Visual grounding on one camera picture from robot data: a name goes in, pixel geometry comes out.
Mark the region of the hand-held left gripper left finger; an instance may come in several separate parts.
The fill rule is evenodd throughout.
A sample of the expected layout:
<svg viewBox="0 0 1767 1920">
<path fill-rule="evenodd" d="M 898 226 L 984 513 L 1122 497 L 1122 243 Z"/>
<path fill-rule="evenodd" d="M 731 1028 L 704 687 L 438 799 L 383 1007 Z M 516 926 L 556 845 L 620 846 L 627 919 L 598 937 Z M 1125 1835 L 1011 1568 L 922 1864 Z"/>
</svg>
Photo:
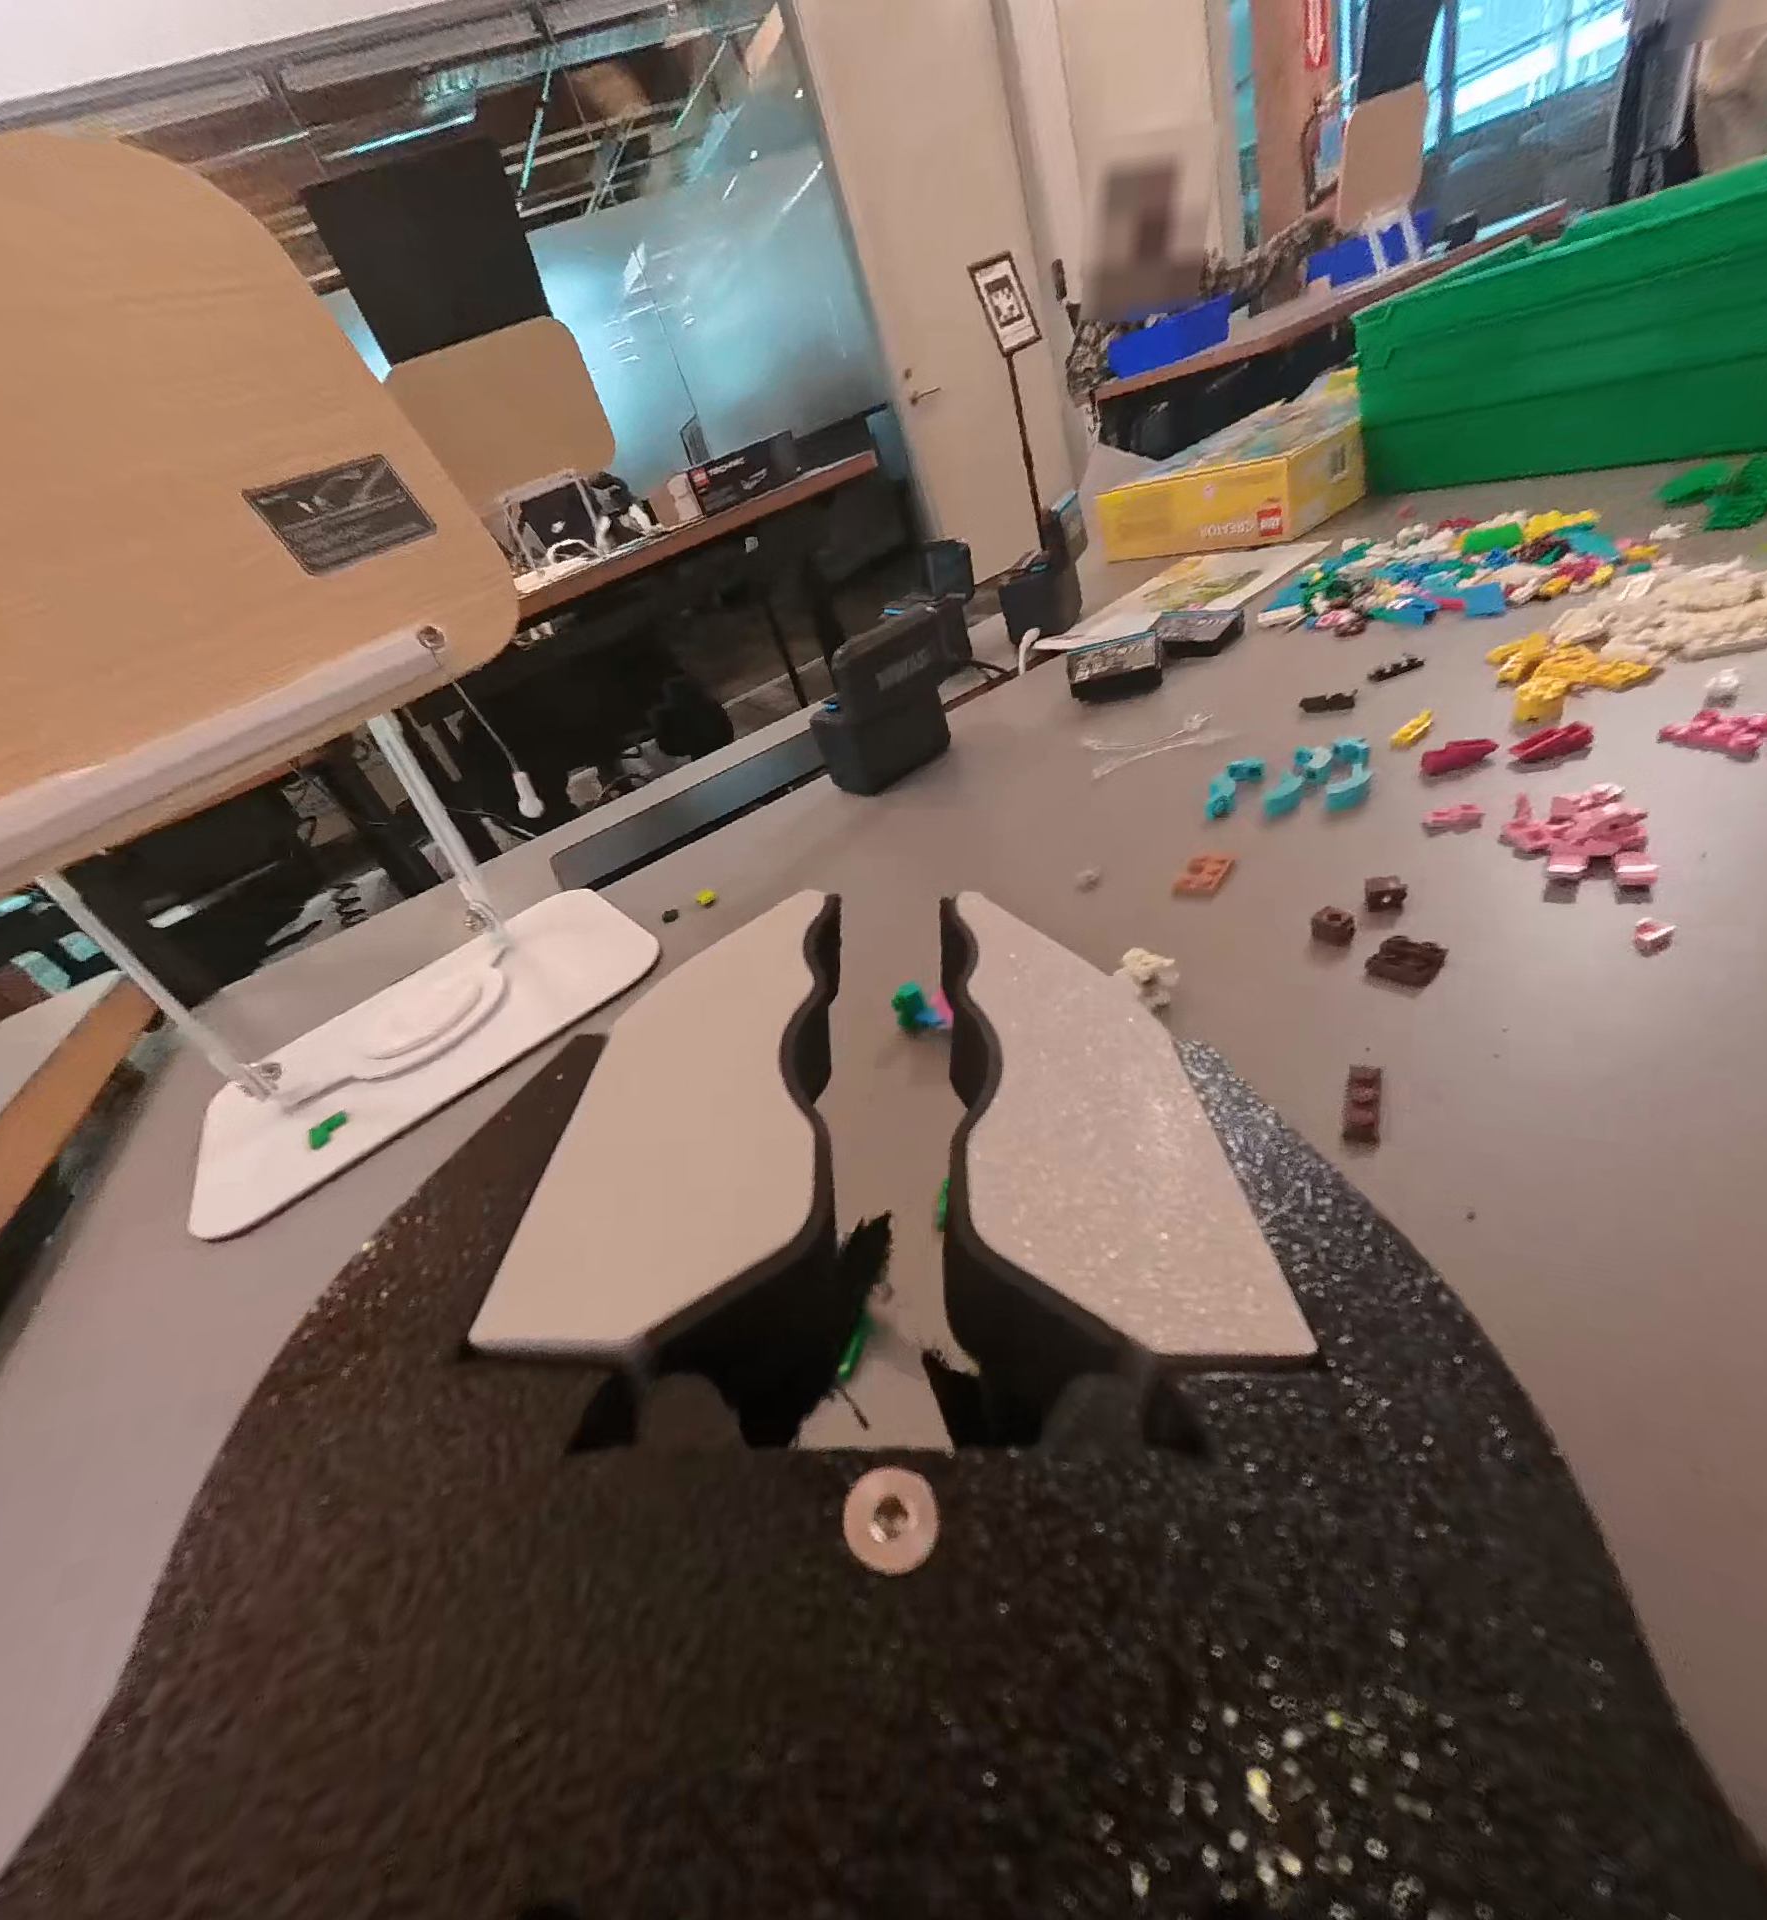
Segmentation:
<svg viewBox="0 0 1767 1920">
<path fill-rule="evenodd" d="M 480 1355 L 637 1364 L 833 1234 L 841 896 L 802 890 L 610 1026 L 468 1329 Z"/>
</svg>

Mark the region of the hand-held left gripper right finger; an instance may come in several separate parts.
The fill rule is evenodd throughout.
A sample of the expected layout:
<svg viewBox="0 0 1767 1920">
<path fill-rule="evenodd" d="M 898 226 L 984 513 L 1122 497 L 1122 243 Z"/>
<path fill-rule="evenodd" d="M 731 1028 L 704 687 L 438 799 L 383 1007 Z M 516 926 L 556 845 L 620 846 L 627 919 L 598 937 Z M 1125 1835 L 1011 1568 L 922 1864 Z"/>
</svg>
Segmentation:
<svg viewBox="0 0 1767 1920">
<path fill-rule="evenodd" d="M 945 1310 L 991 1379 L 1295 1368 L 1317 1337 L 1170 1034 L 984 893 L 941 901 Z"/>
</svg>

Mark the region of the group of teal lego pieces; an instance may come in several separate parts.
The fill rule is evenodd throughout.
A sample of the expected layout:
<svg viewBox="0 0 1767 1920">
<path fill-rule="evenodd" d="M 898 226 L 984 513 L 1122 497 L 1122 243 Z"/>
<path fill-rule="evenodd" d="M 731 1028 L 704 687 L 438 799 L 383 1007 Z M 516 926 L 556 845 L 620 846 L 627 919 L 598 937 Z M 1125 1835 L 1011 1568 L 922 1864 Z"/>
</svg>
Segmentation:
<svg viewBox="0 0 1767 1920">
<path fill-rule="evenodd" d="M 1352 815 L 1368 803 L 1372 786 L 1369 740 L 1343 734 L 1296 747 L 1276 767 L 1257 755 L 1232 758 L 1205 786 L 1203 817 L 1208 823 L 1228 820 L 1246 797 L 1269 820 L 1291 818 L 1313 801 L 1327 815 Z"/>
</svg>

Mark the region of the pile of pink lego pieces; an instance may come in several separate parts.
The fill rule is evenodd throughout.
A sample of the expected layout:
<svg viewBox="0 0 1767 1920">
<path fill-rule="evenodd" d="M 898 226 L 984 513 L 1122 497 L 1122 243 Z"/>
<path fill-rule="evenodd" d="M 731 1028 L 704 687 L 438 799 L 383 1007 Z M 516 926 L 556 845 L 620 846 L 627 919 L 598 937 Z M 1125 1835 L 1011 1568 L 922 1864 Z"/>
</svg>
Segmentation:
<svg viewBox="0 0 1767 1920">
<path fill-rule="evenodd" d="M 1497 839 L 1520 857 L 1541 860 L 1552 888 L 1607 878 L 1628 896 L 1647 896 L 1659 882 L 1648 851 L 1647 809 L 1616 783 L 1560 791 L 1537 812 L 1520 793 Z"/>
</svg>

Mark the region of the pile of yellow lego pieces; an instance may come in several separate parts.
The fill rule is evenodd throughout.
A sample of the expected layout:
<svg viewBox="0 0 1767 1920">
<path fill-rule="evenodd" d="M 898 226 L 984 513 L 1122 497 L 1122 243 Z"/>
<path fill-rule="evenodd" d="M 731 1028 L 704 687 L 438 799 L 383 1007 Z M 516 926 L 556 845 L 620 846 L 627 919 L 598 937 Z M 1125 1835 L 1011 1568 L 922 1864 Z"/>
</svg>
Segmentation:
<svg viewBox="0 0 1767 1920">
<path fill-rule="evenodd" d="M 1644 684 L 1663 665 L 1663 655 L 1639 644 L 1549 633 L 1500 644 L 1484 660 L 1495 684 L 1506 689 L 1510 725 L 1520 732 L 1560 725 L 1571 700 Z"/>
</svg>

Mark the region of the black lego set box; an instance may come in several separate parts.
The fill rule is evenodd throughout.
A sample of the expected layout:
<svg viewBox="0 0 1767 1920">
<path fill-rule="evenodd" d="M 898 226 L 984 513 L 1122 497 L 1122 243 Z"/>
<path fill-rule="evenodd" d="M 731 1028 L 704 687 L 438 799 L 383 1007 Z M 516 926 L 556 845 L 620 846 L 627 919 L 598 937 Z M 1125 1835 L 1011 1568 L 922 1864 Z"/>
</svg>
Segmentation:
<svg viewBox="0 0 1767 1920">
<path fill-rule="evenodd" d="M 685 468 L 685 482 L 702 515 L 727 513 L 763 497 L 799 474 L 795 436 L 787 429 Z"/>
</svg>

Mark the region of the pile of multicoloured lego pieces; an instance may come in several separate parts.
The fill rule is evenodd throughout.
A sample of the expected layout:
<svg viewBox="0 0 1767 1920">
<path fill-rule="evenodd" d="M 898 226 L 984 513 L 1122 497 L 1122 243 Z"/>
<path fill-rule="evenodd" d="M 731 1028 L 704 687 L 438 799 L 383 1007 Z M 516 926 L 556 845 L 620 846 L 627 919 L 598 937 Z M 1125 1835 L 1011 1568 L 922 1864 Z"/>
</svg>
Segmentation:
<svg viewBox="0 0 1767 1920">
<path fill-rule="evenodd" d="M 1404 518 L 1381 538 L 1335 542 L 1254 619 L 1264 628 L 1311 626 L 1340 636 L 1368 625 L 1498 619 L 1650 571 L 1680 538 L 1673 522 L 1640 538 L 1614 535 L 1594 509 Z"/>
</svg>

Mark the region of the yellow lego set box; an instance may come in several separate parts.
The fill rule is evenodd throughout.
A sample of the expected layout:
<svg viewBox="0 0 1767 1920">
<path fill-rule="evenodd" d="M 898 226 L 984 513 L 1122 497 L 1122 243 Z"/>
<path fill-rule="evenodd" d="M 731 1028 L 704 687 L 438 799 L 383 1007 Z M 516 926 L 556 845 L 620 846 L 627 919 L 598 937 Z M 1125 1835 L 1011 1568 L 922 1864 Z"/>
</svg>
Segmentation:
<svg viewBox="0 0 1767 1920">
<path fill-rule="evenodd" d="M 1090 517 L 1111 561 L 1234 554 L 1299 542 L 1365 490 L 1357 390 L 1323 382 L 1100 492 Z"/>
</svg>

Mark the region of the pile of green lego pieces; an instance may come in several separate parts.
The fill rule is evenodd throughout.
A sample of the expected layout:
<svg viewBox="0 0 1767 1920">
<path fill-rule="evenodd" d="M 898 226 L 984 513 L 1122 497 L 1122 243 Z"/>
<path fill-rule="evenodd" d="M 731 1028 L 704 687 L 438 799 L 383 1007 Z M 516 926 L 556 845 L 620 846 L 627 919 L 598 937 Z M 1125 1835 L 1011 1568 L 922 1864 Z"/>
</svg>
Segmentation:
<svg viewBox="0 0 1767 1920">
<path fill-rule="evenodd" d="M 1700 509 L 1704 532 L 1745 532 L 1767 518 L 1767 451 L 1745 459 L 1709 459 L 1663 482 L 1666 509 Z"/>
</svg>

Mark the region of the clear plastic bag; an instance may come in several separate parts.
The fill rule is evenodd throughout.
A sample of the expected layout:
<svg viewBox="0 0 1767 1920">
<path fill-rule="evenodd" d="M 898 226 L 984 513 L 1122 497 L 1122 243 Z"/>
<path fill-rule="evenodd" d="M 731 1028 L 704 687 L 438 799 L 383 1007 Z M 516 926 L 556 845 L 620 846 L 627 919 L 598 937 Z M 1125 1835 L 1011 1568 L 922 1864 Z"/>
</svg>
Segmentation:
<svg viewBox="0 0 1767 1920">
<path fill-rule="evenodd" d="M 1217 747 L 1232 740 L 1234 730 L 1217 726 L 1209 712 L 1190 712 L 1176 726 L 1143 737 L 1084 737 L 1090 783 L 1110 780 L 1146 759 L 1185 751 L 1188 747 Z"/>
</svg>

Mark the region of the wooden office table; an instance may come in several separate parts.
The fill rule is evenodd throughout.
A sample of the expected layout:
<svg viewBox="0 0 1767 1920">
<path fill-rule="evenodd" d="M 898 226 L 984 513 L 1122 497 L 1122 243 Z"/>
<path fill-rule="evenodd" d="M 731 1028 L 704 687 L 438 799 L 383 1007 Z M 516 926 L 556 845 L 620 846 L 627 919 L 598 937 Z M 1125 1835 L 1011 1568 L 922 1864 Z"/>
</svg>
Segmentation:
<svg viewBox="0 0 1767 1920">
<path fill-rule="evenodd" d="M 698 515 L 628 542 L 604 556 L 557 561 L 512 577 L 514 626 L 543 620 L 588 595 L 610 588 L 637 573 L 679 559 L 716 542 L 748 538 L 777 515 L 815 507 L 830 492 L 847 488 L 879 470 L 871 451 L 852 454 L 839 461 L 811 468 L 776 487 L 771 492 L 728 507 L 716 515 Z"/>
</svg>

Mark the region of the blue plastic bin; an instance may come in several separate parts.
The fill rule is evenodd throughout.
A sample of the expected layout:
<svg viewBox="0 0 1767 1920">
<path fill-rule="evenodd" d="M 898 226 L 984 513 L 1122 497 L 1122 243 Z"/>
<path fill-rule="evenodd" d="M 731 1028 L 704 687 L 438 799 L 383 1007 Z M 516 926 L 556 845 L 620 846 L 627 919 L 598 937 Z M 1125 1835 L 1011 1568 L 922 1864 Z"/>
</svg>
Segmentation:
<svg viewBox="0 0 1767 1920">
<path fill-rule="evenodd" d="M 1106 346 L 1110 377 L 1138 379 L 1225 344 L 1232 312 L 1232 297 L 1217 294 L 1148 324 L 1122 325 Z"/>
<path fill-rule="evenodd" d="M 1335 291 L 1352 283 L 1365 283 L 1381 273 L 1398 273 L 1415 258 L 1423 262 L 1432 252 L 1436 213 L 1417 210 L 1412 216 L 1417 234 L 1417 252 L 1411 254 L 1400 226 L 1383 227 L 1375 234 L 1357 232 L 1340 238 L 1318 252 L 1311 252 L 1302 262 L 1304 288 L 1314 291 L 1325 285 Z"/>
</svg>

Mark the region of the wood-look desk lamp white base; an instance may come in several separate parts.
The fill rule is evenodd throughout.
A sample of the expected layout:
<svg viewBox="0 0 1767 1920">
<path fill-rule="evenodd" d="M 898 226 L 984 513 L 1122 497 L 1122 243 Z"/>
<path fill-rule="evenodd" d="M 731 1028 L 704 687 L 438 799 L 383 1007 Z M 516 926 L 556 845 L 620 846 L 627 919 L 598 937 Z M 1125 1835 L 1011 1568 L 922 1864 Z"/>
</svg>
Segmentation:
<svg viewBox="0 0 1767 1920">
<path fill-rule="evenodd" d="M 224 1074 L 196 1238 L 255 1230 L 655 969 L 593 891 L 504 913 L 396 722 L 512 633 L 483 518 L 253 216 L 115 140 L 0 134 L 0 898 L 44 888 Z M 471 939 L 253 1061 L 61 872 L 357 726 Z"/>
</svg>

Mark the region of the printed tag sign stand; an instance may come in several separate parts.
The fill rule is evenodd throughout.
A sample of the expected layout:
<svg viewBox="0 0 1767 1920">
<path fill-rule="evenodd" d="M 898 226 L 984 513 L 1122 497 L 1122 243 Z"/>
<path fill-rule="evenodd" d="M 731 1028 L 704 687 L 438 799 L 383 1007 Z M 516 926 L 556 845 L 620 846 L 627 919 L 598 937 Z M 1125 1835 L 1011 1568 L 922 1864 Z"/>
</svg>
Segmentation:
<svg viewBox="0 0 1767 1920">
<path fill-rule="evenodd" d="M 1011 252 L 995 252 L 972 261 L 967 268 L 967 274 L 976 303 L 985 315 L 985 324 L 991 329 L 991 342 L 1010 386 L 1030 515 L 1033 520 L 1036 540 L 1043 544 L 1044 502 L 1040 497 L 1033 450 L 1025 424 L 1025 402 L 1018 373 L 1018 356 L 1043 342 L 1043 327 L 1036 319 L 1032 300 L 1027 298 L 1025 285 Z"/>
</svg>

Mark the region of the stack of green plastic bins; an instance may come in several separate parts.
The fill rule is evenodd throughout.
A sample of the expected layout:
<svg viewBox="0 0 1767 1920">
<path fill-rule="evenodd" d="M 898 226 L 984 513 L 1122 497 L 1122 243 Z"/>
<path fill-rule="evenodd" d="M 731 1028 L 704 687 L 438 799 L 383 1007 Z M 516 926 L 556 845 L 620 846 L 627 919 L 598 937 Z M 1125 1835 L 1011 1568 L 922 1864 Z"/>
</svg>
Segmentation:
<svg viewBox="0 0 1767 1920">
<path fill-rule="evenodd" d="M 1352 327 L 1374 492 L 1767 451 L 1767 157 L 1484 252 Z"/>
</svg>

